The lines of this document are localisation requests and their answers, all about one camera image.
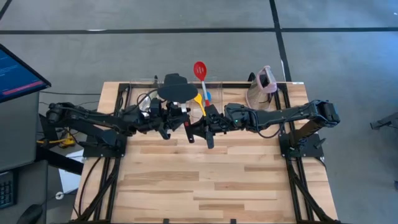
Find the white paper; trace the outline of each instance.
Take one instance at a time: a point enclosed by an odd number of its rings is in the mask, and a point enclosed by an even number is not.
[[[78,162],[83,162],[83,150],[69,153],[67,157],[74,159]],[[65,170],[58,169],[60,172],[62,191],[63,193],[69,193],[77,188],[79,188],[80,175],[72,174]]]

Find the metal bracket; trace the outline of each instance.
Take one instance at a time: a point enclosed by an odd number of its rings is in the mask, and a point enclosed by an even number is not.
[[[96,139],[91,136],[87,136],[87,144],[81,142],[85,150],[83,151],[83,157],[110,157],[110,158],[120,158],[124,157],[126,153],[127,137],[118,134],[116,137],[115,147],[110,147],[109,145],[102,144],[91,144],[89,142],[95,142]]]
[[[307,142],[300,148],[293,148],[290,145],[289,134],[279,135],[280,153],[283,157],[323,157],[322,142],[319,134],[313,134],[308,137]]]

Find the yellow spatula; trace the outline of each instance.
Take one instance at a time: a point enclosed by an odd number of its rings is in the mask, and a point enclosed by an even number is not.
[[[201,101],[202,101],[201,94],[198,93],[198,95],[195,96],[193,100],[195,100],[195,102],[197,102],[199,104],[201,112],[203,113],[204,116],[206,116],[205,109],[203,108],[203,105],[201,103]]]

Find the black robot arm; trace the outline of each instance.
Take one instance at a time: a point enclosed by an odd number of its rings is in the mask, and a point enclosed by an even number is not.
[[[228,131],[237,130],[259,133],[273,124],[309,119],[290,137],[291,146],[297,147],[319,129],[334,127],[340,122],[333,104],[319,100],[277,111],[253,110],[237,103],[228,103],[224,107],[225,115],[219,114],[214,105],[207,106],[205,111],[207,116],[193,123],[192,129],[194,135],[206,139],[209,148],[214,147],[213,136],[216,133],[226,134]]]
[[[87,134],[87,142],[79,142],[87,156],[121,157],[128,136],[133,136],[137,131],[158,131],[164,139],[170,139],[167,131],[175,131],[184,122],[181,108],[171,102],[166,104],[165,109],[161,101],[154,98],[149,111],[149,116],[144,116],[139,107],[132,105],[118,114],[104,114],[71,103],[52,103],[46,117],[56,128],[69,127]]]

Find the blue object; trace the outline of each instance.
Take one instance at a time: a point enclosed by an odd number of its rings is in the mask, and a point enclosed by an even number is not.
[[[0,102],[43,90],[51,84],[0,45]]]
[[[207,92],[207,99],[209,100],[209,102],[211,102],[211,94],[209,91],[206,91],[206,92]]]

